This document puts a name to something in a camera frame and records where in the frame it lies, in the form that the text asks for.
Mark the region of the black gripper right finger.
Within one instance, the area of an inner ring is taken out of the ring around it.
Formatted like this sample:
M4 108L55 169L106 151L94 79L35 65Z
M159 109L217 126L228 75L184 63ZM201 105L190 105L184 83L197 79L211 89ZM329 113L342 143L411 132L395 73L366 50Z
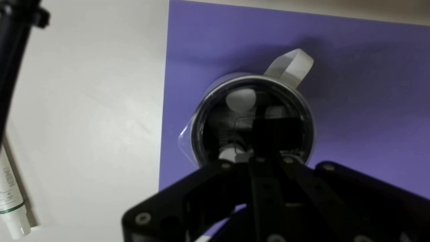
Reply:
M299 149L307 124L280 106L258 109L252 121L291 242L430 242L428 199L333 161L307 168Z

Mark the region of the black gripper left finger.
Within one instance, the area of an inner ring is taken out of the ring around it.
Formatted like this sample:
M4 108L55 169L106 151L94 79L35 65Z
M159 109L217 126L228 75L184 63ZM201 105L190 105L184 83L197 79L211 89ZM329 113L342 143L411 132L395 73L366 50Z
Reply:
M121 221L123 242L196 242L223 225L208 242L251 242L244 164L220 161L198 168L129 208Z

